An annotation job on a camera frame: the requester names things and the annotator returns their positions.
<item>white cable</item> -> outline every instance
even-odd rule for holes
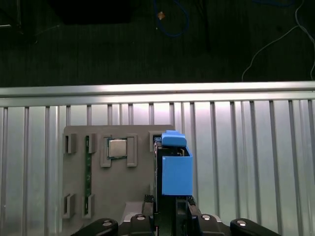
[[[247,68],[245,69],[245,71],[243,72],[243,74],[242,74],[242,82],[244,81],[244,75],[245,75],[246,72],[252,67],[252,63],[253,63],[253,61],[255,60],[256,56],[257,56],[261,51],[263,51],[265,48],[269,47],[271,44],[273,44],[273,43],[275,43],[275,42],[278,42],[280,39],[283,39],[284,37],[286,37],[289,33],[291,33],[291,31],[293,31],[293,30],[294,30],[295,28],[297,28],[297,27],[301,28],[301,30],[302,30],[304,33],[306,33],[306,34],[308,35],[308,37],[310,38],[311,42],[312,42],[313,45],[314,45],[314,63],[313,63],[312,69],[311,69],[311,71],[310,71],[311,80],[314,80],[314,79],[313,79],[313,71],[314,71],[314,69],[315,69],[315,41],[314,41],[313,37],[308,33],[308,31],[300,24],[300,22],[299,22],[299,20],[298,20],[298,18],[297,18],[297,12],[298,12],[299,9],[304,5],[304,1],[305,1],[305,0],[302,0],[301,5],[300,5],[300,6],[296,9],[296,11],[295,11],[295,20],[296,20],[297,26],[294,26],[292,29],[290,29],[287,33],[285,33],[284,35],[282,35],[280,38],[277,38],[276,40],[274,40],[274,41],[268,43],[266,46],[264,46],[262,49],[260,49],[257,53],[255,53],[255,55],[253,56],[252,61],[251,61],[250,65],[249,65],[249,67],[247,67]]]
[[[283,39],[284,37],[286,37],[289,33],[291,33],[291,31],[293,31],[294,29],[299,28],[299,26],[295,26],[292,29],[290,29],[287,33],[285,33],[284,35],[282,35],[280,38],[277,38],[276,40],[268,43],[266,46],[264,46],[262,49],[260,49],[258,52],[255,53],[255,55],[252,58],[251,64],[249,65],[249,67],[246,68],[246,70],[244,70],[243,74],[242,74],[242,82],[244,81],[244,75],[246,74],[246,72],[252,67],[252,63],[255,60],[256,56],[265,48],[269,47],[271,44],[278,42],[280,39]]]
[[[313,46],[314,46],[314,63],[313,63],[312,69],[310,71],[311,80],[314,80],[314,78],[313,78],[313,71],[315,69],[315,41],[314,41],[313,37],[308,33],[308,31],[300,24],[300,22],[299,22],[299,20],[297,18],[297,12],[303,6],[304,2],[305,2],[305,0],[302,0],[301,5],[295,11],[295,21],[296,21],[297,25],[301,28],[301,30],[308,35],[308,37],[310,38],[310,40],[311,40],[311,42],[313,43]]]

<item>metal wall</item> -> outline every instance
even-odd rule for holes
[[[315,235],[315,83],[0,88],[2,236],[61,235],[66,125],[173,124],[225,223]]]

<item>blue cable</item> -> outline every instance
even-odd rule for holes
[[[265,4],[265,5],[271,5],[271,6],[278,6],[278,7],[288,7],[295,4],[295,0],[291,0],[291,2],[289,3],[280,3],[280,2],[271,1],[271,0],[252,0],[252,2]]]
[[[178,36],[181,36],[183,33],[185,33],[188,30],[188,28],[189,28],[189,16],[188,16],[186,10],[184,9],[184,7],[178,2],[178,0],[173,0],[173,1],[180,7],[180,9],[182,10],[182,12],[184,13],[184,15],[186,17],[186,26],[185,26],[185,28],[183,29],[182,32],[177,33],[177,34],[170,34],[164,29],[164,27],[163,27],[163,25],[161,23],[161,20],[158,18],[157,0],[153,0],[153,7],[154,7],[154,12],[155,12],[155,15],[156,15],[156,18],[157,18],[157,26],[158,26],[158,28],[165,35],[167,35],[169,37],[178,37]]]

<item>screw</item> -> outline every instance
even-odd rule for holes
[[[144,215],[138,215],[137,220],[144,220],[146,217]]]
[[[240,226],[243,226],[243,227],[246,226],[246,222],[243,221],[243,220],[238,220],[237,224],[240,225]]]
[[[202,219],[204,219],[204,220],[210,220],[211,217],[210,217],[209,215],[203,215],[203,216],[202,216]]]
[[[111,226],[112,222],[110,222],[109,220],[105,220],[103,226]]]

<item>gray plastic bracket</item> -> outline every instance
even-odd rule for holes
[[[63,153],[73,154],[77,152],[77,134],[63,136]]]
[[[137,135],[128,134],[127,135],[127,166],[136,167],[137,166]]]
[[[153,136],[154,135],[162,135],[162,133],[164,133],[165,130],[161,130],[161,131],[149,131],[149,134],[150,134],[150,152],[153,152]]]
[[[97,148],[96,134],[90,134],[89,140],[90,140],[89,153],[94,153],[94,152],[96,152],[96,148]]]
[[[70,219],[75,214],[75,194],[63,198],[63,219]]]
[[[95,211],[95,197],[94,194],[91,194],[88,197],[88,214],[84,213],[84,197],[82,197],[82,218],[83,219],[91,219],[94,215]]]
[[[112,166],[112,160],[108,159],[108,139],[111,138],[112,135],[105,134],[102,135],[100,140],[100,166],[101,167],[111,167]]]

